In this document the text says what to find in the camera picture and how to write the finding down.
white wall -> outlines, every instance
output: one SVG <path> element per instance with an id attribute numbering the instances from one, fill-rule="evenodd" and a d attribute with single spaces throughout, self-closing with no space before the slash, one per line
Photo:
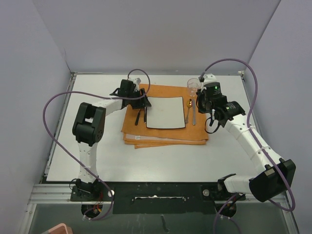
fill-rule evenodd
<path id="1" fill-rule="evenodd" d="M 0 1 L 0 233 L 18 232 L 51 140 L 42 109 L 70 74 L 31 0 Z M 51 105 L 54 129 L 62 100 Z"/>
<path id="2" fill-rule="evenodd" d="M 282 0 L 250 61 L 259 79 L 255 112 L 264 138 L 296 166 L 292 189 L 301 234 L 312 233 L 312 1 Z M 246 82 L 250 93 L 254 82 Z"/>
<path id="3" fill-rule="evenodd" d="M 200 74 L 249 61 L 280 0 L 33 0 L 75 72 Z M 239 63 L 215 74 L 243 70 Z"/>

tabletop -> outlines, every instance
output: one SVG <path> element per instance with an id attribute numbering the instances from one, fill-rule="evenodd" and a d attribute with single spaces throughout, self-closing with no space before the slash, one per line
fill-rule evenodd
<path id="1" fill-rule="evenodd" d="M 139 77 L 147 83 L 144 75 Z M 150 76 L 151 84 L 182 86 L 197 76 Z M 120 86 L 126 75 L 77 75 L 73 91 L 106 96 Z M 240 76 L 216 76 L 228 101 L 237 101 L 249 111 L 249 103 Z M 71 94 L 58 140 L 77 158 L 78 144 L 72 134 L 73 123 L 82 102 L 95 103 L 98 98 Z M 256 176 L 249 157 L 226 130 L 209 135 L 206 145 L 171 145 L 134 149 L 122 140 L 126 108 L 106 117 L 104 136 L 97 147 L 97 172 L 104 181 L 115 182 L 216 182 L 231 173 Z M 47 181 L 71 181 L 78 177 L 79 165 L 59 146 L 51 155 Z"/>

spoon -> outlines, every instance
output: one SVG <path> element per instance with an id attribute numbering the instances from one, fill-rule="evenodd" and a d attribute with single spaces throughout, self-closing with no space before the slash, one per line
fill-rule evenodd
<path id="1" fill-rule="evenodd" d="M 193 102 L 192 102 L 192 99 L 190 99 L 188 101 L 188 103 L 186 104 L 187 108 L 188 108 L 188 111 L 187 111 L 187 116 L 186 116 L 186 119 L 185 119 L 185 124 L 187 124 L 189 122 L 189 112 L 190 112 L 190 108 L 193 106 Z"/>

